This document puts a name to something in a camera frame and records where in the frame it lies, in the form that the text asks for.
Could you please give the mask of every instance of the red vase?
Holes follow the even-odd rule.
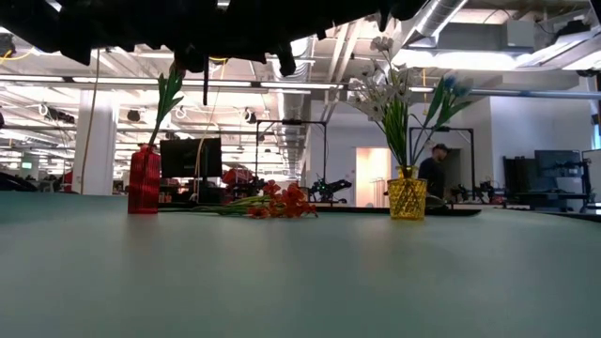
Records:
[[[155,146],[141,145],[131,155],[128,213],[156,214],[159,212],[161,156]]]

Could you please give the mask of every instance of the man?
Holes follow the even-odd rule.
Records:
[[[418,178],[427,179],[429,194],[442,199],[444,197],[444,172],[440,163],[449,153],[449,148],[444,144],[437,144],[432,148],[432,157],[420,164]]]

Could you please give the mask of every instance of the desk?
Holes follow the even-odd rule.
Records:
[[[128,216],[125,197],[26,192],[0,206],[0,337],[601,336],[596,223]]]

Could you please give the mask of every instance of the black monitor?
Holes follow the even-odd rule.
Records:
[[[195,177],[199,139],[161,141],[161,176]],[[206,138],[200,152],[199,177],[222,176],[222,139]]]
[[[580,152],[577,150],[535,150],[540,177],[580,177]]]

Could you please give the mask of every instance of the metal stand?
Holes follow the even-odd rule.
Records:
[[[409,158],[413,157],[413,131],[432,131],[432,132],[449,132],[449,131],[467,131],[470,134],[470,158],[471,158],[471,198],[476,199],[476,169],[473,150],[473,129],[472,128],[451,128],[441,127],[435,130],[434,128],[409,127]]]
[[[263,133],[265,133],[269,128],[271,128],[275,123],[282,123],[283,126],[299,126],[303,124],[318,124],[323,126],[323,179],[326,179],[326,164],[327,164],[327,155],[328,155],[328,124],[324,121],[303,121],[303,120],[256,120],[256,130],[255,130],[255,148],[254,148],[254,175],[258,177],[259,172],[259,137],[261,136],[261,132],[259,130],[259,126],[261,123],[270,123],[270,125],[265,128]]]

